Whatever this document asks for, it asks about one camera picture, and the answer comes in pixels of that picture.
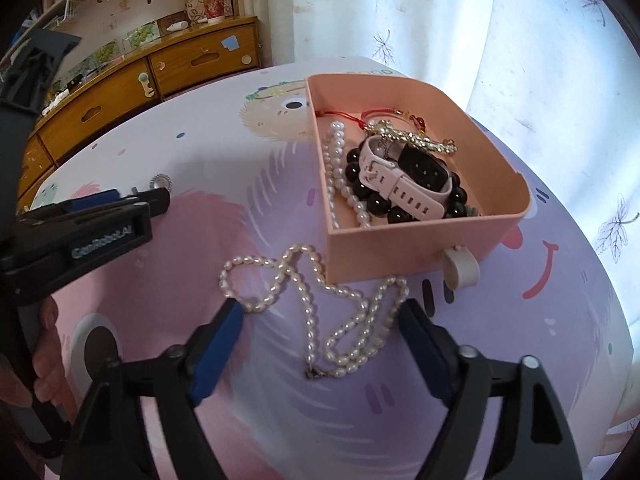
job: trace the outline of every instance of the pink watch strap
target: pink watch strap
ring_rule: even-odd
[[[442,192],[418,186],[398,165],[375,154],[378,136],[368,137],[360,150],[360,181],[380,193],[418,220],[436,220],[444,215],[444,205],[452,190],[451,177]]]

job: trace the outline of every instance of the white pearl bracelet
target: white pearl bracelet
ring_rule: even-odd
[[[290,264],[291,259],[296,253],[306,254],[306,256],[311,260],[316,282],[321,285],[326,292],[336,294],[342,298],[349,298],[356,303],[356,314],[352,316],[348,322],[336,328],[321,346],[324,349],[324,358],[336,365],[332,370],[324,370],[317,365],[319,346],[317,334],[318,325],[316,318],[314,317],[316,314],[316,308],[311,302],[311,297],[309,296],[308,289],[303,282],[302,277]],[[229,272],[234,267],[241,265],[257,265],[275,268],[278,270],[275,279],[271,282],[271,285],[268,286],[268,295],[263,300],[258,301],[255,304],[238,298],[229,284]],[[305,311],[305,374],[309,379],[326,376],[332,376],[335,378],[344,377],[346,374],[353,374],[359,367],[367,363],[367,361],[375,356],[378,353],[378,350],[384,346],[386,338],[390,333],[390,329],[398,315],[400,305],[409,295],[409,288],[406,284],[406,280],[400,276],[389,276],[388,278],[381,280],[371,300],[366,300],[359,290],[327,283],[324,278],[324,274],[322,273],[319,254],[314,251],[313,247],[299,244],[291,246],[287,251],[285,251],[282,258],[279,260],[271,260],[270,258],[263,258],[260,256],[236,256],[235,258],[232,258],[225,263],[222,272],[220,272],[220,290],[225,298],[236,298],[236,300],[238,300],[244,307],[245,312],[263,312],[270,305],[275,303],[278,295],[280,294],[282,282],[284,282],[287,276],[297,286],[300,294],[300,300]],[[396,285],[398,287],[398,296],[394,301],[393,307],[389,310],[386,319],[383,321],[383,326],[376,329],[374,326],[376,316],[379,313],[385,291],[390,285]],[[355,345],[344,354],[338,354],[336,346],[340,339],[360,325],[363,327],[360,331],[360,337],[356,340]]]
[[[353,208],[360,227],[371,227],[371,216],[367,212],[367,204],[353,194],[351,186],[344,177],[344,124],[340,121],[331,123],[329,138],[322,146],[322,158],[324,160],[324,174],[326,178],[326,190],[329,199],[329,211],[334,229],[339,229],[338,217],[335,213],[336,190],[347,199],[347,204]]]

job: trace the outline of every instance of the red paper cup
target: red paper cup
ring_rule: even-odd
[[[219,23],[225,19],[225,0],[202,0],[204,13],[209,23]]]

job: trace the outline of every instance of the cartoon smile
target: cartoon smile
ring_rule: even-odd
[[[551,267],[554,264],[554,252],[560,249],[556,244],[550,244],[544,240],[542,240],[542,243],[545,245],[547,250],[545,270],[542,273],[542,276],[540,276],[538,282],[523,293],[522,298],[524,300],[535,298],[540,292],[542,292],[542,289],[545,288],[546,282],[549,281],[549,276],[551,276]]]

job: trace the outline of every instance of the tabletop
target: tabletop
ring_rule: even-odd
[[[293,243],[324,250],[320,181],[306,132],[303,79],[315,73],[399,75],[365,58],[318,59],[246,73],[169,100],[118,126],[50,176],[34,205],[100,190],[148,189],[172,181],[169,211],[154,239],[55,294],[68,379],[86,393],[89,346],[98,327],[124,360],[184,342],[222,305],[218,275],[236,255],[278,257]],[[478,285],[449,290],[440,272],[408,276],[411,296],[459,342],[484,355],[542,363],[568,414],[583,466],[614,415],[632,345],[606,272],[568,212],[544,183],[481,126],[526,178],[532,207],[480,264]],[[308,263],[300,264],[308,276]],[[238,272],[232,283],[261,293],[266,277]],[[374,282],[353,286],[369,293]],[[324,336],[351,305],[314,289]],[[366,366],[341,380],[303,376],[303,313],[284,288],[265,313],[248,317],[223,381],[198,417],[230,480],[413,479],[444,420],[393,330]],[[145,420],[159,469],[172,478],[152,403]],[[491,403],[468,480],[482,478],[493,442]]]

